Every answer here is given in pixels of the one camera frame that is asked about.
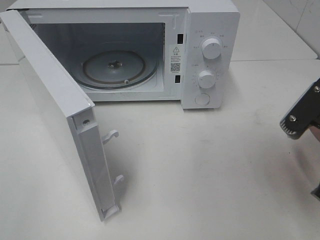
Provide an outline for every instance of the warning label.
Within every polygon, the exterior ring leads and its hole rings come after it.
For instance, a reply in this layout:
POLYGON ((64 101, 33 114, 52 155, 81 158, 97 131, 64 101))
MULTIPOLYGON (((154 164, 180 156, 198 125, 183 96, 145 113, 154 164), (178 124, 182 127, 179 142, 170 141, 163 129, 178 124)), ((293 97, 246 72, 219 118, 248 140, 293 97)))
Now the warning label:
POLYGON ((182 63, 184 61, 185 48, 181 44, 173 44, 169 46, 169 54, 166 58, 168 69, 173 74, 180 74, 182 71, 182 63))

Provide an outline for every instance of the timer knob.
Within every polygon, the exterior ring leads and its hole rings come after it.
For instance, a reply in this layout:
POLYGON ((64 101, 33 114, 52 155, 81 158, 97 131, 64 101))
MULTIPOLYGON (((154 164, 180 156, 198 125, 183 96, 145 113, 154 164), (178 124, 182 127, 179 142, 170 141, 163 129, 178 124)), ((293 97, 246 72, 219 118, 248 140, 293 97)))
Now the timer knob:
POLYGON ((217 77, 212 71, 202 71, 199 73, 198 84, 203 89, 212 88, 216 83, 217 77))
POLYGON ((206 39, 201 46, 203 56, 206 59, 215 59, 220 56, 222 41, 218 37, 210 37, 206 39))

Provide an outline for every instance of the table surface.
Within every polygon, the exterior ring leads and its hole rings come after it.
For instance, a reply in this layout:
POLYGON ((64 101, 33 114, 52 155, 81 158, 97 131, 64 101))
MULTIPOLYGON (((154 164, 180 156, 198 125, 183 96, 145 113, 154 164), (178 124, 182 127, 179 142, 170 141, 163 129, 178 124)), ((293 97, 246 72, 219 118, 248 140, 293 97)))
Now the table surface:
POLYGON ((232 62, 220 109, 99 103, 122 211, 100 222, 42 122, 19 66, 0 66, 1 239, 319 239, 319 142, 279 121, 318 60, 232 62))
MULTIPOLYGON (((1 7, 7 7, 5 0, 1 7)), ((233 0, 241 17, 232 61, 316 59, 307 44, 262 0, 233 0)), ((17 64, 0 25, 0 65, 17 64)))

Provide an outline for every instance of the metal screw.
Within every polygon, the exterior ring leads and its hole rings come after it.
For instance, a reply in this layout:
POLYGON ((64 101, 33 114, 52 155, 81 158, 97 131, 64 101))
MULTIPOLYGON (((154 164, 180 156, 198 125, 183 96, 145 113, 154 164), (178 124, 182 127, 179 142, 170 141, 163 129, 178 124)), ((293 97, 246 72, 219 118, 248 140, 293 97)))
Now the metal screw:
POLYGON ((89 120, 89 119, 84 120, 84 121, 82 122, 82 124, 83 124, 84 126, 88 125, 89 123, 90 123, 90 120, 89 120))
POLYGON ((313 91, 315 91, 316 93, 319 93, 319 92, 320 92, 320 87, 315 86, 315 87, 313 88, 313 91))
POLYGON ((117 60, 108 63, 108 67, 112 69, 118 69, 121 66, 123 66, 123 63, 117 60))
POLYGON ((295 122, 295 121, 297 121, 297 118, 296 118, 296 116, 290 115, 289 120, 290 120, 290 122, 295 122))

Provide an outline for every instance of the open microwave door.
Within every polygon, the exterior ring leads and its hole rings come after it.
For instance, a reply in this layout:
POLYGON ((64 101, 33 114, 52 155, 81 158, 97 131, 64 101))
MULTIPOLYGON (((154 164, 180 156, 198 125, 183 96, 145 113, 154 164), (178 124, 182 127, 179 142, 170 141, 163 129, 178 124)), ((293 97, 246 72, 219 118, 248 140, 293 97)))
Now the open microwave door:
POLYGON ((84 187, 104 220, 119 211, 103 148, 118 132, 101 138, 94 103, 18 11, 2 12, 0 18, 48 130, 77 180, 87 180, 84 187))

